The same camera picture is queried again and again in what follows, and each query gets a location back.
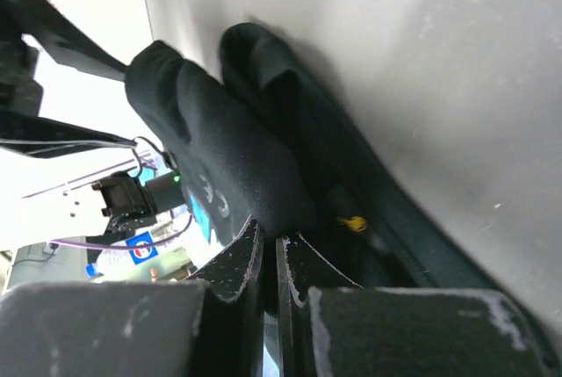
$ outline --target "black cloth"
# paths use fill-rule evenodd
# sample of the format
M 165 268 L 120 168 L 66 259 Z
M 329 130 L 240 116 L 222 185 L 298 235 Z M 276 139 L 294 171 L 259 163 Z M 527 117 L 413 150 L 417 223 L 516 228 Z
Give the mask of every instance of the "black cloth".
M 126 94 L 173 154 L 186 198 L 204 206 L 223 243 L 250 214 L 268 237 L 315 224 L 293 153 L 194 62 L 156 41 L 128 68 Z
M 219 55 L 222 85 L 161 41 L 126 72 L 129 103 L 173 153 L 188 202 L 203 206 L 224 244 L 251 214 L 269 239 L 301 231 L 360 285 L 389 285 L 360 231 L 345 226 L 361 213 L 342 196 L 341 159 L 326 139 L 338 138 L 340 109 L 259 25 L 228 29 Z

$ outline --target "black cable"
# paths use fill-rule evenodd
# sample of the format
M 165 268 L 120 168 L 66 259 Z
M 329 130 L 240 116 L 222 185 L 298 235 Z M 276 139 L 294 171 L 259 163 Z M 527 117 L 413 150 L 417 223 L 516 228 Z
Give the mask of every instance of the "black cable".
M 29 261 L 29 262 L 32 262 L 32 263 L 46 263 L 47 261 L 49 261 L 53 257 L 54 257 L 54 251 L 51 252 L 49 257 L 47 257 L 47 258 L 42 258 L 41 260 L 38 260 L 38 259 L 35 259 L 35 258 L 26 258 L 26 259 L 23 259 L 23 260 L 16 261 L 13 265 L 11 265 L 11 267 L 13 267 L 14 265 L 18 265 L 19 263 L 25 263 L 26 261 Z
M 27 155 L 38 155 L 39 153 L 47 153 L 49 151 L 53 151 L 53 150 L 64 150 L 64 149 L 72 149 L 74 147 L 78 147 L 80 146 L 80 144 L 64 144 L 64 145 L 56 145 L 54 147 L 47 147 L 46 149 L 39 149 L 39 150 L 32 150 L 32 151 L 26 151 L 25 153 Z
M 153 142 L 151 142 L 147 137 L 142 137 L 142 136 L 138 136 L 138 137 L 134 137 L 133 141 L 135 140 L 143 140 L 146 144 L 148 144 L 152 150 L 154 150 L 156 153 L 158 153 L 161 157 L 166 158 L 166 156 L 164 155 L 164 152 L 161 151 Z
M 147 137 L 143 137 L 143 136 L 138 136 L 138 137 L 134 137 L 133 141 L 135 140 L 142 140 L 144 141 L 146 144 L 148 144 L 152 150 L 154 150 L 156 153 L 158 153 L 158 155 L 160 155 L 160 157 L 164 160 L 164 163 L 166 164 L 166 166 L 168 166 L 170 169 L 172 169 L 174 172 L 178 172 L 178 170 L 176 168 L 174 168 L 171 159 L 169 157 L 169 154 L 160 150 L 153 142 L 151 142 Z
M 139 154 L 137 153 L 137 150 L 136 149 L 131 149 L 131 150 L 133 151 L 133 156 L 136 159 L 137 164 L 139 165 L 139 171 L 137 172 L 137 174 L 135 176 L 135 178 L 138 178 L 141 175 L 141 173 L 144 171 L 145 164 L 144 164 L 144 162 L 142 162 L 142 159 L 139 156 Z
M 86 144 L 90 146 L 99 147 L 101 149 L 133 149 L 135 145 L 129 142 L 112 142 L 112 141 L 97 141 L 97 140 L 69 140 L 69 141 L 30 141 L 30 140 L 12 140 L 0 138 L 0 144 L 14 144 L 14 145 L 53 145 L 53 146 L 68 146 L 69 144 Z

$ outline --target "gray surface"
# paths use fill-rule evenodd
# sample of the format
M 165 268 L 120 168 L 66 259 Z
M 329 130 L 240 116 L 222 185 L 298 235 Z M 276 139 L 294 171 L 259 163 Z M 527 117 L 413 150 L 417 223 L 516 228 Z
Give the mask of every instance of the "gray surface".
M 308 298 L 320 375 L 553 376 L 522 314 L 495 291 L 311 287 Z
M 219 37 L 286 37 L 407 192 L 562 335 L 562 0 L 147 0 L 217 72 Z
M 193 375 L 206 288 L 203 282 L 19 287 L 0 301 L 0 374 Z
M 70 240 L 78 243 L 86 242 L 86 238 L 83 236 L 70 238 Z M 46 243 L 35 243 L 26 245 L 15 252 L 16 264 L 12 266 L 8 274 L 4 292 L 24 283 L 88 280 L 86 250 L 60 246 L 51 257 L 52 251 L 46 247 Z

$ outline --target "yellow tag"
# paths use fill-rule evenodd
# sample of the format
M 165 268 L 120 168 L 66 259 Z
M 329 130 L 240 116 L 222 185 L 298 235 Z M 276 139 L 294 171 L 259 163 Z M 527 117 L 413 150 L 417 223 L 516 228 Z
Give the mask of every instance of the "yellow tag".
M 339 221 L 342 225 L 347 226 L 353 232 L 357 233 L 363 232 L 369 226 L 367 221 L 361 216 L 353 216 L 351 219 L 338 217 L 337 221 Z

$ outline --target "blue sign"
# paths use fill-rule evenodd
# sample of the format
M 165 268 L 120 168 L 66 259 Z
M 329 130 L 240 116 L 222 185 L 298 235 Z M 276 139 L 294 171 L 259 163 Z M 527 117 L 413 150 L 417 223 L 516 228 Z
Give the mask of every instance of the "blue sign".
M 131 257 L 133 258 L 133 262 L 136 265 L 144 263 L 150 258 L 156 257 L 158 255 L 156 247 L 142 248 L 143 245 L 147 245 L 152 242 L 153 240 L 150 232 L 145 232 L 143 234 L 133 236 L 132 238 L 129 238 L 125 241 L 125 243 L 129 247 L 138 247 L 134 250 L 129 251 L 129 254 L 131 254 Z
M 191 195 L 190 199 L 191 199 L 191 206 L 193 208 L 193 212 L 192 212 L 193 218 L 195 219 L 197 224 L 201 227 L 201 230 L 203 230 L 203 236 L 205 237 L 207 242 L 211 243 L 211 230 L 213 227 L 211 226 L 211 221 L 209 220 L 209 216 L 207 216 L 205 210 L 203 210 L 203 207 L 199 205 L 195 197 Z

